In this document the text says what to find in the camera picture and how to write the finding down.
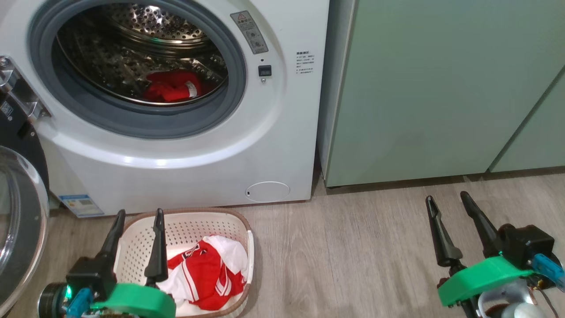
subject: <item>washing machine door opening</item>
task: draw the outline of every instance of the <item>washing machine door opening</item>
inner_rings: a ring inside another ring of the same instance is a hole
[[[145,139],[215,127],[234,112],[247,79],[232,32],[193,1],[48,0],[31,25],[29,48],[38,76],[64,107]]]

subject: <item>green cabinet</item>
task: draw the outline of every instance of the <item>green cabinet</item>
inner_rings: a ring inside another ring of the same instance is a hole
[[[482,173],[565,65],[565,2],[332,0],[328,187]]]
[[[565,166],[565,79],[561,77],[491,171]]]

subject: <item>wooden floor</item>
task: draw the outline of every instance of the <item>wooden floor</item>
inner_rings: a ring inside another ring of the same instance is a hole
[[[256,239],[255,285],[245,317],[464,317],[458,308],[441,307],[437,296],[436,283],[447,269],[436,265],[427,195],[436,199],[466,265],[483,257],[460,202],[463,190],[495,226],[535,224],[553,235],[555,253],[565,259],[563,173],[334,190],[315,180],[308,202],[234,208],[249,220]],[[79,256],[95,255],[112,221],[54,216],[39,269],[9,318],[36,317],[42,288],[63,281]],[[564,313],[565,295],[549,295]],[[544,303],[539,294],[538,301]]]

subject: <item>brown basket rim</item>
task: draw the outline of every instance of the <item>brown basket rim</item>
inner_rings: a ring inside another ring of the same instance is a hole
[[[249,226],[249,222],[247,221],[247,219],[241,213],[239,213],[235,210],[232,210],[232,209],[226,209],[226,208],[187,208],[187,209],[163,210],[164,214],[181,214],[181,213],[198,213],[198,212],[231,214],[231,215],[237,217],[238,219],[240,219],[240,221],[244,224],[245,229],[247,231],[251,231],[251,226]],[[155,212],[147,212],[147,213],[141,213],[139,215],[136,215],[133,219],[129,220],[129,222],[124,226],[124,232],[127,231],[128,228],[132,224],[134,224],[135,222],[142,220],[144,218],[148,218],[148,217],[155,217]],[[230,313],[234,312],[237,308],[239,308],[243,304],[243,302],[245,301],[245,299],[247,299],[247,296],[249,295],[250,289],[251,289],[251,284],[249,284],[249,283],[245,284],[244,291],[243,291],[241,297],[239,298],[239,300],[235,304],[231,305],[229,308],[226,308],[222,311],[205,313],[204,315],[184,316],[184,317],[178,317],[178,318],[217,318],[217,317],[229,315]]]

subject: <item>front-loading washing machine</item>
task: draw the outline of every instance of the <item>front-loading washing machine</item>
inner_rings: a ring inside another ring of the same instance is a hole
[[[328,2],[4,0],[0,116],[80,217],[309,199]]]

